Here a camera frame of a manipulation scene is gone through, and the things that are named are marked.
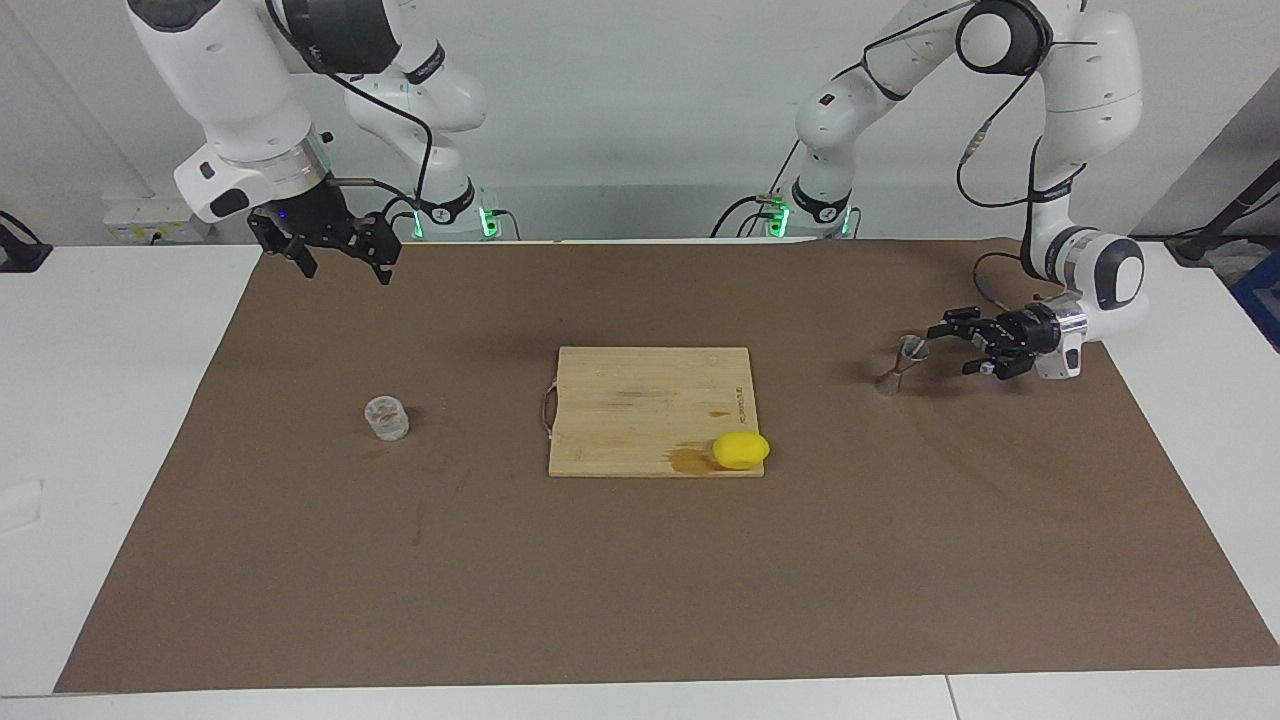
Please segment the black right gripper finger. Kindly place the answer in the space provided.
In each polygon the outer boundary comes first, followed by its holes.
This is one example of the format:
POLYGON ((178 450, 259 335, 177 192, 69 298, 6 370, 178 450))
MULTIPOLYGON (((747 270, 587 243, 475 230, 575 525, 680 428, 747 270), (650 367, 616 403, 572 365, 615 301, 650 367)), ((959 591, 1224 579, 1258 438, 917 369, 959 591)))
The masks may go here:
POLYGON ((379 284, 390 283, 401 250, 402 242, 383 214, 370 213, 351 219, 344 254, 365 263, 379 284))
POLYGON ((274 215, 264 215, 259 210, 247 215, 247 224, 266 255, 287 259, 308 279, 316 275, 317 264, 303 237, 285 233, 275 224, 274 215))

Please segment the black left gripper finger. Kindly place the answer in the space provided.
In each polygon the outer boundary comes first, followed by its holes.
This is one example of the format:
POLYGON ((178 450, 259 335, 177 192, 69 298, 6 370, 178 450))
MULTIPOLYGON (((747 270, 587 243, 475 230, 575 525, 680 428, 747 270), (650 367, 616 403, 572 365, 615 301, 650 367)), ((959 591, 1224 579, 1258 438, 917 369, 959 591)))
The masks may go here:
POLYGON ((979 307, 955 307, 943 313, 938 324, 925 331, 927 340, 960 338, 977 348, 997 348, 1004 332, 992 316, 979 307))
POLYGON ((1033 368, 1032 354, 989 355, 965 363, 964 375, 993 375, 998 380, 1010 380, 1028 373, 1033 368))

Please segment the steel jigger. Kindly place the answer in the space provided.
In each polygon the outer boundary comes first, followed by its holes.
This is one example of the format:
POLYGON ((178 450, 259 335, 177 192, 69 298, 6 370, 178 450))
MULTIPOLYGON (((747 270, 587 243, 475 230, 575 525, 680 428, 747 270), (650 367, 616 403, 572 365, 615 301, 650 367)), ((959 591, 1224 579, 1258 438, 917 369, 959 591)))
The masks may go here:
POLYGON ((929 355, 931 347, 925 338, 918 334, 902 336, 895 350, 893 365, 876 378, 876 391, 884 397, 896 396, 901 391, 904 377, 929 355))

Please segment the clear glass cup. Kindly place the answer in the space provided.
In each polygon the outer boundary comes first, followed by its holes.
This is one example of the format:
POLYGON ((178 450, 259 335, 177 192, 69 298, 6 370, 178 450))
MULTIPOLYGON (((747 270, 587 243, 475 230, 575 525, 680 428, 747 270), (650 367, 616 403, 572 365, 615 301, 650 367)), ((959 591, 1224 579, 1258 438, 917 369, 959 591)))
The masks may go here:
POLYGON ((410 415, 396 397, 384 395, 371 398, 365 405, 364 418, 381 442, 397 442, 410 433, 410 415))

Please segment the white power strip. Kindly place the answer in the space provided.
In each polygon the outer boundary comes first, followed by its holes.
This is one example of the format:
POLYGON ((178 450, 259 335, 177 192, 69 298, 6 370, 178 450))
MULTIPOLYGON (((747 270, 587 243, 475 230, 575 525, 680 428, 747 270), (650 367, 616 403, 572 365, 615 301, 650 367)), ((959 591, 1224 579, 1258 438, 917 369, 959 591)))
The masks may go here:
POLYGON ((110 201, 102 223, 115 241, 147 246, 204 243, 211 233, 182 199, 110 201))

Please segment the black tripod stand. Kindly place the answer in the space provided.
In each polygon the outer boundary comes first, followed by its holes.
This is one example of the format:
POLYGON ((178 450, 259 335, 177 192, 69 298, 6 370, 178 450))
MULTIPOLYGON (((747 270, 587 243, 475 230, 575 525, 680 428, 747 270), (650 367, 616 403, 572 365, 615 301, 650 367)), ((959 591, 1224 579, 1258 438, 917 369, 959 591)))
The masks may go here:
POLYGON ((1175 233, 1165 243, 1184 266, 1196 266, 1220 245, 1222 234, 1239 220, 1280 200, 1280 158, 1276 158, 1229 205, 1202 227, 1175 233))

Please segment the blue patterned object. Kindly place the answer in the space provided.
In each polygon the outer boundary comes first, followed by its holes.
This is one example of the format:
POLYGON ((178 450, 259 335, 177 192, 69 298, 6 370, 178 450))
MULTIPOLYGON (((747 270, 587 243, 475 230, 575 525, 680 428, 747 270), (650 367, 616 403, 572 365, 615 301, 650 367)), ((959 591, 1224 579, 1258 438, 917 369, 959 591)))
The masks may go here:
POLYGON ((1229 292, 1258 332, 1280 354, 1280 249, 1230 284, 1229 292))

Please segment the yellow lemon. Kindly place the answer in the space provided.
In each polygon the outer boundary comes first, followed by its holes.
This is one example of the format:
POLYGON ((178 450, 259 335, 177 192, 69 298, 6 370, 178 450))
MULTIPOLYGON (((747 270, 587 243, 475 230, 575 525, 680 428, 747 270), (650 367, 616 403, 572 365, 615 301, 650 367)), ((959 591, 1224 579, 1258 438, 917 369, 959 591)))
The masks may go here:
POLYGON ((771 456, 771 442, 758 432, 735 430, 710 445, 716 465, 726 471, 754 471, 771 456))

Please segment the wooden cutting board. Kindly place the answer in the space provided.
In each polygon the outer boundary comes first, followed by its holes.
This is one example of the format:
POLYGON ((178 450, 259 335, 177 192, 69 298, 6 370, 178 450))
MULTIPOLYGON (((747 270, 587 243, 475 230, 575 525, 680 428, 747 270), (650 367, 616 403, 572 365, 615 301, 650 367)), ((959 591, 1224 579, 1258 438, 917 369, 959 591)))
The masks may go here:
POLYGON ((714 442, 760 429, 745 347, 562 346, 547 428, 552 478, 763 478, 714 442))

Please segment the white tape patch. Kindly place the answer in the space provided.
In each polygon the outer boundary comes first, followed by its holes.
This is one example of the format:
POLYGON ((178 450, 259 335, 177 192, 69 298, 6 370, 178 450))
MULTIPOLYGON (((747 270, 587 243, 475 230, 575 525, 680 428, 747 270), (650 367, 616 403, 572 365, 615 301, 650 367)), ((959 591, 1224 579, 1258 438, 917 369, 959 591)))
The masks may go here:
POLYGON ((0 536, 40 523, 44 483, 24 480, 0 487, 0 536))

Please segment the brown table mat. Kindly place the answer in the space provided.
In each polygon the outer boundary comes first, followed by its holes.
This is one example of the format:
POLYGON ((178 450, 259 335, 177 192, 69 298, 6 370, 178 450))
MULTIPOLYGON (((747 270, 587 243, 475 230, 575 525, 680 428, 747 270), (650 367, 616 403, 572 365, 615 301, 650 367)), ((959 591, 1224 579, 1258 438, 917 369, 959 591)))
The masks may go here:
POLYGON ((56 691, 1280 664, 1105 348, 998 382, 948 340, 873 388, 987 249, 428 245, 388 286, 265 256, 56 691), (748 348, 765 475, 549 477, 562 346, 748 348))

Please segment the black clamp mount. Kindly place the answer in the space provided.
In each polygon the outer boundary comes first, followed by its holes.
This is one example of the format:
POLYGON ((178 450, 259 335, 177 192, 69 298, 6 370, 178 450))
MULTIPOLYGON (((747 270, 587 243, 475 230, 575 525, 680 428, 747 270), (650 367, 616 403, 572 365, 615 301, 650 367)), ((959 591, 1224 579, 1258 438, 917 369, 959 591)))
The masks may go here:
POLYGON ((52 250, 26 223, 0 210, 0 274, 35 273, 52 250))

